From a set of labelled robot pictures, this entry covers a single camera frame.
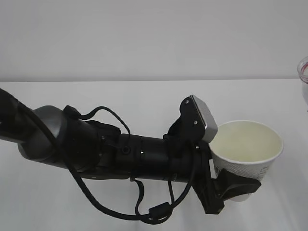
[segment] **white tabletop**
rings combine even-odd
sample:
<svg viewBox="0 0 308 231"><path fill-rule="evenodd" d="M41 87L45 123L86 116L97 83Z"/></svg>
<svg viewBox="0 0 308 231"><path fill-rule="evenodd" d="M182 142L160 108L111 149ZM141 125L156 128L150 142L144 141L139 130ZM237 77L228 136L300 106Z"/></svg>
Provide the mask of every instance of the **white tabletop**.
<svg viewBox="0 0 308 231"><path fill-rule="evenodd" d="M25 160L13 143L0 142L0 229L25 231L305 231L308 210L308 113L299 80L208 80L139 82L1 83L31 108L72 105L86 113L113 108L133 134L162 137L179 116L180 102L195 94L218 124L236 119L269 125L284 140L284 152L261 188L247 201L226 201L220 215L206 215L194 191L159 226L122 221L97 211L69 172ZM120 126L107 113L95 119ZM133 214L138 188L129 180L86 180L99 201ZM144 180L142 213L169 201L166 182ZM185 184L174 183L179 195Z"/></svg>
<svg viewBox="0 0 308 231"><path fill-rule="evenodd" d="M296 77L307 0L2 0L0 81Z"/></svg>

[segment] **black wire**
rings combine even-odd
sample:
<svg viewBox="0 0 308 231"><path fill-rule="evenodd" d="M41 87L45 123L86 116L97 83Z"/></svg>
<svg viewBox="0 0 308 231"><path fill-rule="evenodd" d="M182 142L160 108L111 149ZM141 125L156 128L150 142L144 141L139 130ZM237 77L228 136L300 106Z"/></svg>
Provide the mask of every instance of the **black wire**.
<svg viewBox="0 0 308 231"><path fill-rule="evenodd" d="M138 188L139 188L139 197L138 197L138 200L137 200L137 203L136 203L136 206L135 206L135 213L136 213L136 215L140 215L139 205L144 198L144 185L139 180L134 180L134 181L137 183ZM174 203L174 194L173 194L171 180L168 180L168 187L169 187L169 193L170 193L170 198L171 198L171 204L173 204ZM143 223L146 223L146 224L149 224L149 225L159 225L159 224L164 223L165 221L167 221L171 217L172 211L173 211L173 208L171 209L170 213L166 217L164 217L160 220L145 219L145 220L141 220L141 221Z"/></svg>
<svg viewBox="0 0 308 231"><path fill-rule="evenodd" d="M161 220L142 219L141 220L142 222L144 222L146 224L151 224L151 225L157 225L157 224L161 224L161 223L165 222L166 220L168 220L170 218L173 209L176 206L178 206L184 200L184 198L187 196L189 190L192 187L193 179L194 179L195 172L196 172L195 146L191 141L189 142L189 148L192 152L192 170L191 170L189 179L187 181L187 184L186 184L183 192L181 193L181 195L178 197L178 199L176 201L174 201L174 194L173 194L171 180L168 180L168 187L169 187L169 192L170 192L170 197L171 197L171 206L170 206L171 211L170 211L169 215L166 216L165 218L161 219ZM138 198L136 206L135 206L135 213L136 213L136 215L140 215L138 208L139 208L139 205L140 205L140 203L141 203L141 201L143 200L143 197L144 197L144 185L139 180L135 180L135 182L137 183L137 185L139 187L139 198Z"/></svg>
<svg viewBox="0 0 308 231"><path fill-rule="evenodd" d="M82 120L87 120L87 119L91 119L93 116L95 116L95 114L100 111L100 110L105 110L105 111L108 111L109 113L111 113L115 118L117 118L118 121L120 121L120 123L125 127L125 129L127 130L128 132L128 139L127 139L127 142L129 141L130 139L130 130L128 128L128 126L125 124L125 122L113 111L111 110L110 108L108 107L105 107L105 106L100 106L100 107L97 107L97 108L94 108L92 111L90 111L88 114L85 114L85 115L81 115L79 117L79 119L82 119Z"/></svg>
<svg viewBox="0 0 308 231"><path fill-rule="evenodd" d="M33 123L43 132L43 134L46 136L46 138L50 141L50 143L53 145L53 147L56 149L56 151L60 154L60 156L63 158L63 161L69 170L69 172L72 174L73 178L77 182L78 186L84 193L84 195L87 197L87 199L91 202L91 204L100 210L101 212L110 215L115 218L123 219L123 220L144 220L151 218L150 214L145 215L128 215L123 213L115 212L109 208L104 207L101 205L95 197L92 195L92 193L87 188L86 184L78 174L78 172L75 170L74 166L70 163L69 158L66 155L66 152L62 149L62 147L59 145L58 141L54 137L54 135L50 132L50 130L46 127L46 125L41 121L41 119L29 108L27 108L22 103L19 103L19 108L24 114L26 114Z"/></svg>
<svg viewBox="0 0 308 231"><path fill-rule="evenodd" d="M192 142L189 142L189 147L190 147L190 150L192 152L192 171L190 173L190 176L189 176L189 179L188 179L188 182L186 184L186 187L184 188L182 194L178 197L178 199L172 204L172 207L175 208L176 206L178 206L183 200L184 198L187 196L189 190L191 189L192 187L192 184L193 184L193 179L194 179L194 176L195 176L195 173L196 173L196 158L195 158L195 146Z"/></svg>

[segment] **white paper cup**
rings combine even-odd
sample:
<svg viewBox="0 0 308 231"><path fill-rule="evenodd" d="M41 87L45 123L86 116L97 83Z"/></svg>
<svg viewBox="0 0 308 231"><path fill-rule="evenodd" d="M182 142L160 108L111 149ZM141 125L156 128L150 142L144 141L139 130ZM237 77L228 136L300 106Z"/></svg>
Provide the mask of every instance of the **white paper cup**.
<svg viewBox="0 0 308 231"><path fill-rule="evenodd" d="M226 169L238 176L261 181L282 153L283 141L276 131L264 124L236 120L220 125L209 146L217 176ZM236 196L232 200L244 201L249 196Z"/></svg>

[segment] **white wall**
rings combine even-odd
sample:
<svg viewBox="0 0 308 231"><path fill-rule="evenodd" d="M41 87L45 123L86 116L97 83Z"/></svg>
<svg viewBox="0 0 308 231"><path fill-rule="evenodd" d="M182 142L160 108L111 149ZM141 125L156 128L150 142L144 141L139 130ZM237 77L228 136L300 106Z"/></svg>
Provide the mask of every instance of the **white wall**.
<svg viewBox="0 0 308 231"><path fill-rule="evenodd" d="M307 0L2 0L0 81L296 77Z"/></svg>

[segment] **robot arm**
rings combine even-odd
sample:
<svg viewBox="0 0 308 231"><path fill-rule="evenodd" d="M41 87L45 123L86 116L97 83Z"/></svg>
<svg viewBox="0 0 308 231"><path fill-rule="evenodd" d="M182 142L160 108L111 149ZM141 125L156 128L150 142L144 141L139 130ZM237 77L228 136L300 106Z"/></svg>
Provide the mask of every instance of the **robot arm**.
<svg viewBox="0 0 308 231"><path fill-rule="evenodd" d="M225 200L253 193L261 185L255 179L226 170L216 179L211 178L208 143L214 138L217 125L206 104L194 95L182 101L180 117L163 139L132 135L126 125L128 134L122 134L115 126L88 120L100 109L111 112L125 125L105 107L84 116L71 106L64 110L54 106L31 110L0 89L0 139L17 143L26 159L67 168L97 209L121 219L160 221L171 214L191 186L205 213L219 214ZM137 211L136 215L124 215L100 205L81 178L172 180L187 185L171 204L151 208L146 215Z"/></svg>

